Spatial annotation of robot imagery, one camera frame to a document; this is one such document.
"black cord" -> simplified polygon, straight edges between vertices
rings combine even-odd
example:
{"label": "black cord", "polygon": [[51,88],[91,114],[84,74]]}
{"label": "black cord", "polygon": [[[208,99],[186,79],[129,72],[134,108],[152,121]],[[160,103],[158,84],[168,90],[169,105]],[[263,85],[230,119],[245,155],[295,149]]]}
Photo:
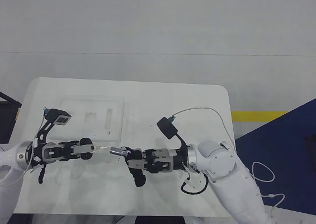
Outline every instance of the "black cord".
{"label": "black cord", "polygon": [[201,194],[202,192],[204,192],[204,191],[206,190],[206,188],[207,188],[207,185],[209,184],[209,178],[208,178],[208,176],[207,176],[206,174],[204,174],[204,173],[202,173],[202,174],[204,175],[204,177],[205,177],[205,179],[206,179],[206,183],[205,183],[204,188],[203,188],[201,191],[199,191],[199,192],[187,192],[186,190],[184,190],[184,186],[186,185],[185,182],[182,183],[180,190],[181,190],[182,192],[184,192],[185,194],[189,194],[189,195],[198,195],[198,194]]}

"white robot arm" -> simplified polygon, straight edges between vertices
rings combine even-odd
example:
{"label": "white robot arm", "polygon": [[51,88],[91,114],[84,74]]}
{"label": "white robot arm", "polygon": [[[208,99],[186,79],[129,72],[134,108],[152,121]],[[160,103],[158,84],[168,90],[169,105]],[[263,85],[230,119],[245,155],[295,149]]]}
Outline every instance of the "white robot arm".
{"label": "white robot arm", "polygon": [[111,154],[125,157],[135,185],[141,187],[145,184],[142,170],[150,173],[173,170],[188,172],[187,169],[202,172],[206,178],[206,186],[202,191],[187,192],[183,189],[190,176],[181,190],[191,195],[200,194],[208,183],[220,203],[238,223],[275,224],[275,220],[265,210],[260,189],[235,151],[226,142],[218,144],[206,141],[198,147],[192,144],[188,146],[177,134],[177,129],[172,125],[173,120],[173,116],[162,118],[157,125],[168,139],[176,136],[181,141],[181,147],[177,150],[160,148],[142,151],[128,147],[110,150]]}
{"label": "white robot arm", "polygon": [[33,141],[0,144],[0,223],[7,223],[13,214],[20,196],[22,177],[27,170],[40,167],[39,183],[42,183],[47,164],[92,157],[94,145],[89,138],[59,144],[46,143],[46,136],[54,125],[67,124],[70,119],[68,113],[46,109],[44,118],[47,122],[38,131],[34,144]]}

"yellow floor stripe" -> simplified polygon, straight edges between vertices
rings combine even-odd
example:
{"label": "yellow floor stripe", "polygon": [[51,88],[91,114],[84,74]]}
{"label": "yellow floor stripe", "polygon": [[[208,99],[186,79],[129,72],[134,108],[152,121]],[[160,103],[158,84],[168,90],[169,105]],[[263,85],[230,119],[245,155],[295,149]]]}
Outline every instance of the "yellow floor stripe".
{"label": "yellow floor stripe", "polygon": [[231,111],[233,122],[270,122],[288,111]]}
{"label": "yellow floor stripe", "polygon": [[20,109],[21,109],[21,108],[19,108],[19,109],[17,110],[17,114],[16,114],[15,120],[17,120],[18,114],[20,113]]}

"blue panel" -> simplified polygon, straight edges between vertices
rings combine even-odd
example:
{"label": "blue panel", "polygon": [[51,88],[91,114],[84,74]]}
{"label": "blue panel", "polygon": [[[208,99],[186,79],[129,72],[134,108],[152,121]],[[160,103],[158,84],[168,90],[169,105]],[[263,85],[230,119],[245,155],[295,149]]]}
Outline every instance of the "blue panel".
{"label": "blue panel", "polygon": [[[259,161],[270,167],[276,179],[257,182],[262,194],[284,193],[279,207],[316,215],[316,172],[307,150],[305,137],[316,135],[316,99],[236,140],[237,153],[251,170]],[[316,159],[316,142],[314,143]],[[268,180],[271,174],[256,165],[255,175]],[[264,198],[273,206],[280,198]]]}

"white table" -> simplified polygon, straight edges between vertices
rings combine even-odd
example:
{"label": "white table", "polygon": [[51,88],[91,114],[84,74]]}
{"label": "white table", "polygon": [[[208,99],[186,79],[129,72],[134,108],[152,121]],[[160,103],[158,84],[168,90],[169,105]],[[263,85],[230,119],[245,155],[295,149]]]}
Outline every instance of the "white table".
{"label": "white table", "polygon": [[[124,97],[121,142],[114,146],[179,148],[180,142],[167,140],[156,122],[199,106],[219,111],[233,137],[228,93],[221,86],[38,78],[30,83],[10,142],[32,139],[43,107],[57,108],[57,99],[65,95]],[[188,144],[206,139],[229,142],[221,120],[212,111],[182,113],[174,125]],[[99,152],[88,161],[49,164],[43,184],[37,181],[39,172],[25,175],[15,213],[230,216],[209,188],[201,195],[181,192],[187,177],[183,171],[145,172],[147,182],[137,188],[124,160],[107,152]]]}

